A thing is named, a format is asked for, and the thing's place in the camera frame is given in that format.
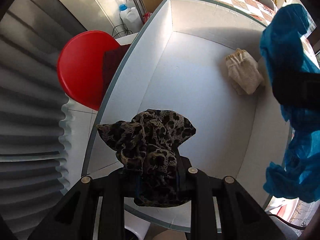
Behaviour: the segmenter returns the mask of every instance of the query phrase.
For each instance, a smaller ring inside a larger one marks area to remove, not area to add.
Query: silver bolt
[[[195,173],[198,172],[198,169],[197,169],[197,168],[194,168],[194,167],[190,167],[190,168],[188,169],[188,171],[189,171],[189,173],[195,174]]]
[[[81,178],[81,182],[82,182],[82,183],[88,183],[88,182],[90,182],[90,177],[88,177],[88,176],[82,177],[82,178]]]
[[[229,184],[232,184],[235,182],[235,179],[230,176],[225,177],[224,180],[226,181],[226,183],[229,183]]]

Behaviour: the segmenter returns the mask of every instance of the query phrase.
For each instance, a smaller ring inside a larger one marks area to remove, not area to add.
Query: blue plastic
[[[124,11],[127,9],[127,6],[125,4],[121,4],[121,5],[119,5],[119,9],[120,9],[120,11]]]
[[[271,83],[274,72],[285,66],[320,73],[303,53],[300,38],[308,28],[306,10],[300,4],[291,4],[281,8],[263,31],[260,52]],[[275,197],[316,201],[320,199],[320,112],[281,106],[281,113],[285,121],[290,121],[295,134],[284,154],[285,168],[271,162],[263,188]]]

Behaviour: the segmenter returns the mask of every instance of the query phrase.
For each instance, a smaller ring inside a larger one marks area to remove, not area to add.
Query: checkered tablecloth
[[[254,17],[258,21],[262,22],[264,25],[269,25],[272,21],[273,17],[276,15],[276,12],[271,10],[270,8],[266,7],[262,3],[256,0],[216,0],[219,2],[223,2],[229,6],[237,8],[245,13],[249,14],[250,16]],[[308,41],[304,36],[301,38],[303,50],[305,54],[315,63],[317,66],[318,62],[316,60],[316,56],[313,52],[313,49]]]

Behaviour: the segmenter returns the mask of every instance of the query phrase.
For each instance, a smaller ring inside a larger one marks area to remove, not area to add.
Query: blue cap
[[[127,9],[127,6],[126,6],[125,4],[121,4],[121,5],[119,6],[119,9],[120,9],[120,11],[124,11],[124,10]]]

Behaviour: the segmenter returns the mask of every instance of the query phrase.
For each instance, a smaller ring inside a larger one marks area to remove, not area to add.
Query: red plastic chair
[[[98,111],[104,96],[103,55],[119,46],[103,31],[87,31],[73,37],[62,49],[57,64],[58,78],[65,93]]]

